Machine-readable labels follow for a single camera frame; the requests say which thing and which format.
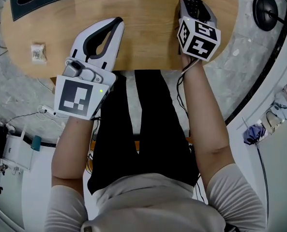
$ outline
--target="power strip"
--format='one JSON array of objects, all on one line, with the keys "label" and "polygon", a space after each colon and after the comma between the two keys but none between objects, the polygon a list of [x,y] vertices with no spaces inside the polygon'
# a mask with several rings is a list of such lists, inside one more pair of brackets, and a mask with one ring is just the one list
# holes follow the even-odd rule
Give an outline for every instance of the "power strip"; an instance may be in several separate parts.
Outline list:
[{"label": "power strip", "polygon": [[42,110],[46,111],[48,114],[51,114],[53,116],[56,116],[57,113],[53,110],[53,108],[46,106],[46,105],[42,105],[41,107]]}]

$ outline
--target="round wooden table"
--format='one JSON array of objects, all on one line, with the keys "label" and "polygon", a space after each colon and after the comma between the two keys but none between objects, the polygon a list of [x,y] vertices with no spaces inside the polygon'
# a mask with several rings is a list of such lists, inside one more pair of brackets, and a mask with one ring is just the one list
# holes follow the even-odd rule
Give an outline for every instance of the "round wooden table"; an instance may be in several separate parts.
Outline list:
[{"label": "round wooden table", "polygon": [[[217,57],[232,35],[238,0],[203,0],[218,19],[221,45]],[[34,78],[62,74],[65,59],[76,36],[97,21],[120,16],[125,31],[115,70],[180,68],[176,27],[179,0],[61,0],[13,22],[10,0],[1,18],[2,35],[13,63]],[[31,62],[30,46],[45,43],[46,65]]]}]

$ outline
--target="leg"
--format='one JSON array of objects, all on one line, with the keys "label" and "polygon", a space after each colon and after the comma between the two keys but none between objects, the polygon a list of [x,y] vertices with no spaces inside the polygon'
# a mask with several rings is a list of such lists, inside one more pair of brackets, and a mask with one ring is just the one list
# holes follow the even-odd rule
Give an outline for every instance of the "leg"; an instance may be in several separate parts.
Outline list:
[{"label": "leg", "polygon": [[195,153],[189,149],[161,72],[143,70],[135,75],[142,107],[141,168],[195,186],[199,175]]},{"label": "leg", "polygon": [[101,107],[101,122],[93,156],[93,171],[88,181],[91,194],[115,180],[137,173],[138,153],[133,136],[126,77],[117,75],[114,91]]}]

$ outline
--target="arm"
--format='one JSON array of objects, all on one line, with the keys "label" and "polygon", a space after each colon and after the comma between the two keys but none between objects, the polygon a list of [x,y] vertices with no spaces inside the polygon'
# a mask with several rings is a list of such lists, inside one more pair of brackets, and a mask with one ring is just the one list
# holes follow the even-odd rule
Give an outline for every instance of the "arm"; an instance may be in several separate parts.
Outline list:
[{"label": "arm", "polygon": [[94,122],[70,117],[52,160],[52,186],[68,186],[83,196],[86,168]]},{"label": "arm", "polygon": [[[183,66],[189,57],[182,55]],[[223,167],[234,163],[229,136],[201,62],[184,76],[184,91],[196,162],[205,189]]]}]

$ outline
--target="black round object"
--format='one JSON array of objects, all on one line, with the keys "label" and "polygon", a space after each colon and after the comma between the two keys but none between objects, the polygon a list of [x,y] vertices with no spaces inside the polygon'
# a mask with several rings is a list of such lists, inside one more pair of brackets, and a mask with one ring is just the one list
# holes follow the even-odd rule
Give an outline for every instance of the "black round object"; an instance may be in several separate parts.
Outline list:
[{"label": "black round object", "polygon": [[264,30],[270,31],[277,24],[277,20],[272,18],[267,12],[279,15],[278,6],[275,0],[254,0],[253,17],[257,26]]}]

